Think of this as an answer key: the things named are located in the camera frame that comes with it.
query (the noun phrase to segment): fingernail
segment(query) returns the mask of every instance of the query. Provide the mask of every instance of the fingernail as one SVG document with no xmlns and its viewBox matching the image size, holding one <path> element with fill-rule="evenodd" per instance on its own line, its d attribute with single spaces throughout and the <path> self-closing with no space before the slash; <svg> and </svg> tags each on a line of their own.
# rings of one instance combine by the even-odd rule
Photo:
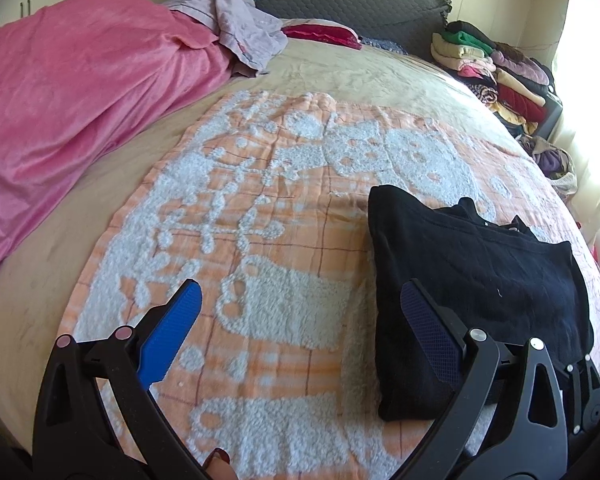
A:
<svg viewBox="0 0 600 480">
<path fill-rule="evenodd" d="M 216 447 L 209 454 L 209 456 L 206 457 L 205 463 L 203 463 L 203 465 L 202 465 L 202 469 L 206 469 L 207 467 L 209 467 L 209 464 L 211 464 L 211 461 L 215 458 L 219 458 L 220 460 L 222 460 L 223 462 L 226 462 L 227 464 L 231 463 L 231 457 L 229 457 L 229 454 L 221 447 Z"/>
</svg>

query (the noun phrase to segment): beige clothing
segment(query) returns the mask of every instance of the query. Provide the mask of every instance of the beige clothing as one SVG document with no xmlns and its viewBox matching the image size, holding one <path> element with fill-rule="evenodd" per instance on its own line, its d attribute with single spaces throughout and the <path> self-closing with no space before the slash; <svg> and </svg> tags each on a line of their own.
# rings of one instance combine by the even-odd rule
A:
<svg viewBox="0 0 600 480">
<path fill-rule="evenodd" d="M 535 102 L 538 106 L 544 106 L 546 104 L 544 97 L 534 94 L 510 73 L 505 72 L 500 68 L 496 70 L 496 81 L 504 86 L 508 86 L 514 92 L 518 92 L 520 95 L 526 97 L 530 101 Z"/>
<path fill-rule="evenodd" d="M 484 57 L 484 51 L 476 46 L 449 43 L 436 32 L 433 33 L 431 38 L 433 48 L 441 56 L 455 57 L 458 59 L 481 59 Z"/>
<path fill-rule="evenodd" d="M 442 56 L 442 54 L 435 49 L 433 43 L 431 44 L 431 55 L 433 56 L 433 59 L 440 63 L 440 65 L 446 66 L 451 70 L 460 71 L 467 65 L 487 69 L 489 72 L 495 72 L 496 70 L 493 60 L 488 56 L 481 59 L 458 59 L 457 57 Z"/>
<path fill-rule="evenodd" d="M 538 123 L 528 122 L 522 115 L 518 115 L 513 110 L 510 110 L 500 101 L 489 104 L 489 110 L 498 113 L 507 123 L 521 125 L 528 136 L 532 136 L 538 129 Z"/>
</svg>

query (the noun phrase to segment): beige bedsheet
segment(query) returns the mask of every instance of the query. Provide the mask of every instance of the beige bedsheet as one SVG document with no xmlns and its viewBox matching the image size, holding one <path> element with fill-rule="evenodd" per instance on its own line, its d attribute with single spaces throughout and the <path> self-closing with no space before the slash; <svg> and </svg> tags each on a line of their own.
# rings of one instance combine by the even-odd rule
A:
<svg viewBox="0 0 600 480">
<path fill-rule="evenodd" d="M 0 418 L 30 450 L 40 380 L 68 298 L 109 221 L 142 178 L 211 105 L 237 89 L 326 92 L 340 101 L 404 108 L 519 150 L 467 89 L 419 60 L 291 40 L 269 75 L 236 79 L 158 121 L 93 164 L 0 268 Z"/>
</svg>

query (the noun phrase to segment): purple clothing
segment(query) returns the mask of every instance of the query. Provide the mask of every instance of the purple clothing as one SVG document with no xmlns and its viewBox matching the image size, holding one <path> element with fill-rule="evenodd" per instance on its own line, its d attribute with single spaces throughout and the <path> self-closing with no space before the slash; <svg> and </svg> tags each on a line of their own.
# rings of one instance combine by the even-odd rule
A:
<svg viewBox="0 0 600 480">
<path fill-rule="evenodd" d="M 508 68 L 513 73 L 518 74 L 527 79 L 531 79 L 534 83 L 539 85 L 548 85 L 549 77 L 538 65 L 531 61 L 528 57 L 525 57 L 524 63 L 515 63 L 510 59 L 507 59 L 503 53 L 499 50 L 494 50 L 491 53 L 491 59 L 498 66 Z"/>
<path fill-rule="evenodd" d="M 545 177 L 549 178 L 552 173 L 562 169 L 562 157 L 557 150 L 535 153 L 533 157 Z"/>
<path fill-rule="evenodd" d="M 220 44 L 231 50 L 256 74 L 286 47 L 282 20 L 256 9 L 253 0 L 168 0 L 163 3 L 210 28 Z M 237 71 L 253 75 L 252 71 Z"/>
</svg>

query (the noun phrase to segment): metal screw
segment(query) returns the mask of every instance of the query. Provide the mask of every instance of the metal screw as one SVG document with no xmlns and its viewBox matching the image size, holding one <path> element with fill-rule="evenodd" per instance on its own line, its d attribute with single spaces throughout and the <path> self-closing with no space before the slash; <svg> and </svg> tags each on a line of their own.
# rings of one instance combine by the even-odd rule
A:
<svg viewBox="0 0 600 480">
<path fill-rule="evenodd" d="M 57 340 L 56 340 L 56 346 L 58 348 L 64 348 L 65 346 L 69 346 L 69 343 L 71 342 L 71 336 L 64 334 L 61 335 Z"/>
<path fill-rule="evenodd" d="M 129 339 L 133 332 L 134 331 L 130 326 L 121 326 L 116 330 L 116 339 L 120 339 L 122 341 Z"/>
<path fill-rule="evenodd" d="M 536 350 L 542 350 L 544 348 L 544 343 L 541 339 L 538 339 L 537 337 L 532 337 L 529 342 L 531 343 L 531 346 Z"/>
<path fill-rule="evenodd" d="M 474 341 L 485 341 L 487 339 L 486 332 L 480 328 L 472 328 L 469 335 Z"/>
</svg>

